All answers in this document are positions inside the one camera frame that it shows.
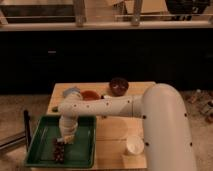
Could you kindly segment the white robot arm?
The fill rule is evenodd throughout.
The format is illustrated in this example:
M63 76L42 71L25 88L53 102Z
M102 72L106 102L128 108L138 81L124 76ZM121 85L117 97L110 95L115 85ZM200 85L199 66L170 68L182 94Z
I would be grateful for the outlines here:
M158 83L142 95L91 101L73 89L58 111L62 122L74 116L140 116L148 171L198 171L186 107L171 85Z

